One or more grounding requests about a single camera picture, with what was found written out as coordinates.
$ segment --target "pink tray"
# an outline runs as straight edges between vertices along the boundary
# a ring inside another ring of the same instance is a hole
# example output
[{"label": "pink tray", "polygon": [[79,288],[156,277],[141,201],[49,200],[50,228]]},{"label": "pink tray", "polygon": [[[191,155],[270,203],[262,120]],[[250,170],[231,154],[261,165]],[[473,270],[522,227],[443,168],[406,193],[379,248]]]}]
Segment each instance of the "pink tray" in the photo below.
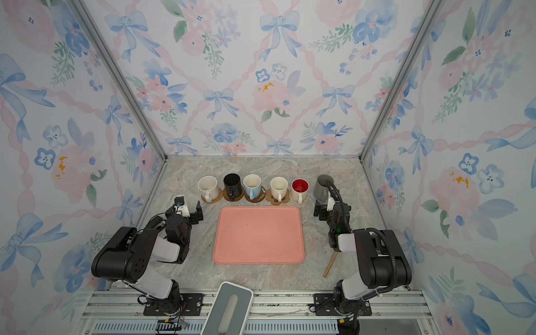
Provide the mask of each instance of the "pink tray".
[{"label": "pink tray", "polygon": [[225,207],[214,244],[218,264],[300,263],[300,210],[293,206]]}]

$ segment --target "mug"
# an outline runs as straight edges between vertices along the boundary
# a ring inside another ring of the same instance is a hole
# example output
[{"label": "mug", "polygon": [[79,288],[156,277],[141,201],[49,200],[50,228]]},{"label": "mug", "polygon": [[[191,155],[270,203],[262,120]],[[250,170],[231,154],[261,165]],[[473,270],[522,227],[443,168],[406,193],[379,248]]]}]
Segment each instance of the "mug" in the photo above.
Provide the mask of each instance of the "mug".
[{"label": "mug", "polygon": [[283,177],[275,177],[270,182],[270,188],[272,191],[272,197],[280,202],[287,194],[288,182]]},{"label": "mug", "polygon": [[329,175],[320,175],[316,179],[316,185],[312,192],[312,196],[318,200],[319,203],[326,203],[330,196],[330,192],[327,189],[327,180],[333,183],[333,177]]},{"label": "mug", "polygon": [[244,177],[244,188],[250,200],[257,198],[260,195],[260,177],[254,174]]},{"label": "mug", "polygon": [[206,202],[211,202],[220,195],[220,188],[218,187],[218,181],[213,176],[205,176],[197,182],[197,187],[201,190],[201,196],[205,198]]},{"label": "mug", "polygon": [[242,184],[240,183],[240,176],[236,173],[230,173],[224,178],[225,192],[230,201],[234,201],[242,195]]},{"label": "mug", "polygon": [[292,182],[291,200],[295,203],[302,204],[307,201],[309,196],[309,183],[304,179],[296,179]]}]

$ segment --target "wooden stick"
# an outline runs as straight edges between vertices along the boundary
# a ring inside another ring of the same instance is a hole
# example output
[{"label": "wooden stick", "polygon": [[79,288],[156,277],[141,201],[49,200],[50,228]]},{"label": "wooden stick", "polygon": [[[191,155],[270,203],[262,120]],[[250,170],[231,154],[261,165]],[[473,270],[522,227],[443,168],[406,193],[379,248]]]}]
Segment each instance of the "wooden stick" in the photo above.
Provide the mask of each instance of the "wooden stick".
[{"label": "wooden stick", "polygon": [[330,272],[330,270],[331,270],[331,266],[333,265],[333,262],[335,262],[335,258],[337,258],[337,255],[338,255],[338,254],[339,254],[339,253],[335,251],[335,252],[333,253],[333,256],[331,256],[330,263],[327,265],[326,271],[324,271],[324,278],[326,278],[326,277],[327,277],[327,274]]}]

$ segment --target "marble table surface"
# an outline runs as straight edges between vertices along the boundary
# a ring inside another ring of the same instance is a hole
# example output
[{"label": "marble table surface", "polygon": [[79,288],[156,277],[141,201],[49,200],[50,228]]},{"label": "marble table surface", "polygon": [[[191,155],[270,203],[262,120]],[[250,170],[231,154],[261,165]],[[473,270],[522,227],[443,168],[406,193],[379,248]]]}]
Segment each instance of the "marble table surface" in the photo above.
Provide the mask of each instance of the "marble table surface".
[{"label": "marble table surface", "polygon": [[[375,196],[357,158],[181,156],[170,157],[167,164],[146,218],[164,212],[171,206],[174,196],[179,194],[185,195],[188,208],[194,211],[201,194],[197,182],[207,175],[216,177],[221,188],[224,176],[229,173],[237,173],[241,178],[257,174],[265,188],[276,176],[286,178],[289,184],[296,178],[303,178],[309,182],[312,191],[316,177],[329,174],[334,178],[344,202],[352,207],[350,226],[353,229],[385,228]],[[301,263],[216,264],[212,253],[220,210],[225,206],[270,206],[270,203],[263,200],[253,204],[242,198],[234,203],[225,199],[215,204],[201,201],[201,205],[204,220],[192,228],[190,252],[184,263],[153,263],[158,272],[176,280],[180,287],[213,289],[218,288],[222,281],[230,281],[251,289],[332,290],[337,281],[357,271],[356,256],[339,253],[327,278],[323,277],[333,249],[328,244],[327,223],[313,216],[314,202],[311,200],[301,205],[293,202],[282,204],[300,209],[305,248],[305,259]]]}]

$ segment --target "floral wallpaper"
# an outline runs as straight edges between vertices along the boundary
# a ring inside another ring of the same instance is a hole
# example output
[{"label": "floral wallpaper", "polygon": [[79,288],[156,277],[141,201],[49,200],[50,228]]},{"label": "floral wallpaper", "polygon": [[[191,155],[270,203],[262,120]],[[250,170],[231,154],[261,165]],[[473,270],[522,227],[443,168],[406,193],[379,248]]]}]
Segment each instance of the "floral wallpaper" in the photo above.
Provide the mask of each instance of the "floral wallpaper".
[{"label": "floral wallpaper", "polygon": [[0,333],[69,334],[161,160],[65,2],[2,0],[0,17]]},{"label": "floral wallpaper", "polygon": [[536,334],[535,14],[445,1],[365,160],[443,335]]},{"label": "floral wallpaper", "polygon": [[86,2],[160,143],[187,155],[359,154],[428,5]]}]

